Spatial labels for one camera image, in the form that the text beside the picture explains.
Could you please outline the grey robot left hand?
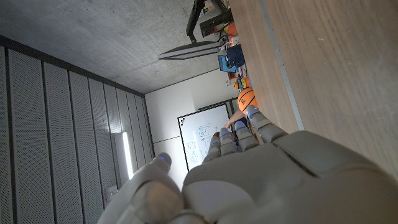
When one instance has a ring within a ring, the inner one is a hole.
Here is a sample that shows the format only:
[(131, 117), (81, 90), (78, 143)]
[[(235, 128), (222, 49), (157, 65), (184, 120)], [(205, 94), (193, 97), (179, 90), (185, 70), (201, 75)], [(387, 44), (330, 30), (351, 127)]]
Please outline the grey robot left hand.
[(396, 223), (397, 181), (378, 165), (308, 131), (289, 134), (256, 107), (236, 139), (222, 129), (182, 187), (170, 156), (141, 167), (100, 223)]

